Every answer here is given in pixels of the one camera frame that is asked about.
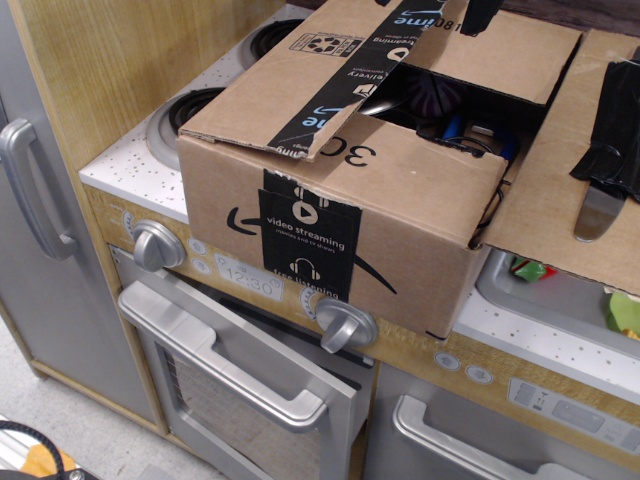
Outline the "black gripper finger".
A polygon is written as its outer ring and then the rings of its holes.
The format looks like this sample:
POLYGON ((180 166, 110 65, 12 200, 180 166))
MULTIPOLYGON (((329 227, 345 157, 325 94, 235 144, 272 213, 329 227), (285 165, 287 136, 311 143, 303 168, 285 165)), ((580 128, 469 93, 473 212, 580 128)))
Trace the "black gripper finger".
POLYGON ((502 0, 470 0, 460 32, 466 36, 484 32, 501 7, 502 0))

